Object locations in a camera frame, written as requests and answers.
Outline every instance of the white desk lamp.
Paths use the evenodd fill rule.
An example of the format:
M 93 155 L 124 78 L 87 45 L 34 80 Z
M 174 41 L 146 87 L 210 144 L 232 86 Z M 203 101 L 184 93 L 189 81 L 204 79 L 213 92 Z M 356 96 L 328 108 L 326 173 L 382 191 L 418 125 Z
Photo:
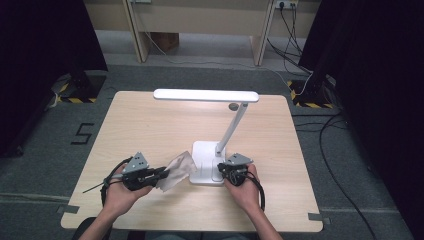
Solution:
M 249 103 L 259 101 L 256 92 L 217 91 L 217 90 L 183 90 L 157 89 L 153 93 L 157 100 L 203 101 L 203 102 L 238 102 L 240 106 L 221 141 L 196 141 L 193 143 L 192 157 L 197 172 L 190 175 L 190 182 L 199 185 L 221 185 L 224 182 L 218 171 L 218 163 L 225 161 L 225 145 L 243 117 Z

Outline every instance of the hand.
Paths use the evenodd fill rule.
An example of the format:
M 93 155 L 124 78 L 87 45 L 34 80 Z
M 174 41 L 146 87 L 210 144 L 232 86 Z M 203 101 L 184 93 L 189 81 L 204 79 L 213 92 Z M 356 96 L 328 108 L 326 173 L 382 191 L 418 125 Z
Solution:
M 121 173 L 124 168 L 125 164 L 118 168 L 115 174 Z M 136 191 L 130 191 L 119 181 L 118 179 L 112 179 L 110 181 L 111 184 L 107 190 L 106 201 L 102 210 L 108 212 L 114 218 L 127 213 L 139 198 L 147 195 L 153 188 L 147 186 Z
M 247 171 L 251 172 L 259 181 L 255 165 L 249 164 L 247 167 Z M 260 208 L 259 190 L 250 179 L 246 178 L 246 180 L 244 180 L 244 183 L 238 187 L 232 185 L 227 179 L 224 179 L 224 185 L 230 192 L 237 205 L 245 212 L 255 208 Z

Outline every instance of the stand base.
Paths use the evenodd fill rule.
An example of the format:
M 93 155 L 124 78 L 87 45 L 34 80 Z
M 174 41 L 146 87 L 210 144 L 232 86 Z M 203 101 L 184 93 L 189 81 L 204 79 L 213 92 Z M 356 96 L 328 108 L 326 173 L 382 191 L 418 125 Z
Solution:
M 305 86 L 305 81 L 288 81 L 291 92 L 293 104 L 298 107 L 311 107 L 311 108 L 333 108 L 331 102 L 325 97 L 324 88 L 321 87 L 317 92 L 308 91 L 306 88 L 302 95 L 296 95 L 302 92 Z
M 220 186 L 224 183 L 218 164 L 225 161 L 225 148 L 221 156 L 215 156 L 218 142 L 196 141 L 193 143 L 192 157 L 197 172 L 190 174 L 190 182 L 197 185 Z
M 91 75 L 87 77 L 90 81 L 90 87 L 87 89 L 78 89 L 72 80 L 67 81 L 59 92 L 60 101 L 70 103 L 95 102 L 106 80 L 106 76 Z

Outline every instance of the wooden tabletop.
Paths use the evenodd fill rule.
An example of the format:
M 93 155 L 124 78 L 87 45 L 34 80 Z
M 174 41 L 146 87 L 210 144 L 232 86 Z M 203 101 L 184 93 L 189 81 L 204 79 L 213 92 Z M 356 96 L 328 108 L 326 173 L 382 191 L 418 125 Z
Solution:
M 195 141 L 219 141 L 235 112 L 229 103 L 159 101 L 152 92 L 118 92 L 106 115 L 69 205 L 64 228 L 77 228 L 102 208 L 97 188 L 122 160 L 140 151 L 150 167 L 167 166 Z M 227 144 L 227 157 L 240 153 L 254 160 L 265 191 L 265 213 L 279 232 L 319 232 L 323 225 L 287 101 L 260 95 Z M 118 229 L 254 231 L 225 187 L 197 186 L 184 179 L 163 193 L 153 189 L 113 225 Z

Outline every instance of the cardboard box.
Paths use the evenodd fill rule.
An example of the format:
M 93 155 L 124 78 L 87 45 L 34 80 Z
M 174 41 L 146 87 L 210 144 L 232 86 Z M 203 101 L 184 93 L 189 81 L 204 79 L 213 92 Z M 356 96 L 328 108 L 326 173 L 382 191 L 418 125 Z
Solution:
M 150 34 L 153 41 L 164 52 L 167 52 L 173 48 L 178 47 L 178 44 L 180 43 L 180 36 L 178 33 L 151 32 Z

